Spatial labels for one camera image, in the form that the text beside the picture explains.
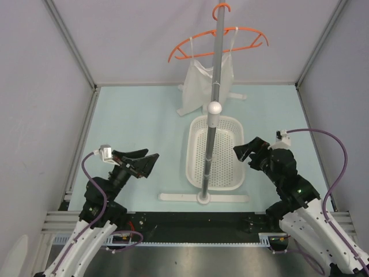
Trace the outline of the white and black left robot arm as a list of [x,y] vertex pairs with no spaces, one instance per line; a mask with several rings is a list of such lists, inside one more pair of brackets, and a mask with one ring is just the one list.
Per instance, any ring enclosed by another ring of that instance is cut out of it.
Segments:
[[[122,235],[128,240],[123,247],[109,247],[107,250],[111,253],[131,249],[143,242],[144,236],[134,229],[127,209],[115,202],[115,199],[131,177],[149,177],[159,154],[148,152],[146,148],[119,152],[110,145],[101,145],[83,158],[81,168],[88,183],[82,211],[57,258],[43,272],[37,272],[36,276],[83,276],[96,253],[111,235]],[[113,165],[108,178],[89,175],[85,163],[92,156],[98,156],[102,162]]]

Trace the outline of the white perforated plastic basket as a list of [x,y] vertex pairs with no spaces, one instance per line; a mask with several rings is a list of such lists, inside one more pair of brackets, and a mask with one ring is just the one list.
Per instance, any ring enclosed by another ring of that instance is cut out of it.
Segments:
[[[190,124],[187,143],[186,177],[196,188],[202,187],[208,119],[202,115]],[[246,170],[240,164],[234,147],[244,144],[243,126],[235,118],[220,116],[217,126],[209,177],[209,190],[229,191],[244,182]]]

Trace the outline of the white tank top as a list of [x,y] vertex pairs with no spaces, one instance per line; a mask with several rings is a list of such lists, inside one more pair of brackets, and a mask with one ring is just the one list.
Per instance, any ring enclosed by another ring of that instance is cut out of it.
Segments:
[[[231,92],[234,81],[234,70],[231,52],[222,56],[221,60],[221,81],[219,90],[219,103],[223,106],[228,98],[245,99],[239,93]],[[178,89],[182,91],[182,108],[177,110],[180,116],[191,113],[200,107],[202,112],[207,112],[207,106],[212,95],[213,68],[205,68],[194,57],[190,59],[186,79]]]

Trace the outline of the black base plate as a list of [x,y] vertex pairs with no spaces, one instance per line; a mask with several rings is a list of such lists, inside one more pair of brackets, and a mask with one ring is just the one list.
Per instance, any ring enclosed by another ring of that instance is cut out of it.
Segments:
[[254,212],[136,212],[118,216],[148,243],[235,244],[257,242],[260,233],[281,233],[278,220]]

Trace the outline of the grey clothes rack with white feet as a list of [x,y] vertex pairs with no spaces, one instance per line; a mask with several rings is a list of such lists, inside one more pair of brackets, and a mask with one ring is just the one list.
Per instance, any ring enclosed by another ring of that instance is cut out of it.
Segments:
[[217,19],[215,41],[214,41],[214,57],[213,57],[213,77],[212,77],[212,94],[210,103],[207,106],[207,124],[208,131],[206,137],[206,150],[204,158],[204,172],[202,177],[202,186],[198,194],[170,194],[161,193],[158,199],[161,201],[183,201],[198,202],[202,205],[210,202],[217,203],[245,203],[247,196],[216,194],[211,196],[209,193],[209,179],[212,165],[213,148],[216,138],[216,130],[222,112],[222,106],[219,103],[219,90],[221,83],[221,55],[223,53],[223,36],[224,36],[224,13],[228,8],[225,2],[219,4],[213,9],[213,17]]

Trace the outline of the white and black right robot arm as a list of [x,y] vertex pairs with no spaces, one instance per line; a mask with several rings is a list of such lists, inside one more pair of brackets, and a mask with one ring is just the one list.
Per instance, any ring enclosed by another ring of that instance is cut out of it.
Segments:
[[337,223],[317,190],[297,171],[285,143],[270,145],[256,137],[234,147],[241,162],[262,171],[275,185],[280,201],[266,210],[271,231],[287,233],[300,253],[322,276],[368,276],[368,253]]

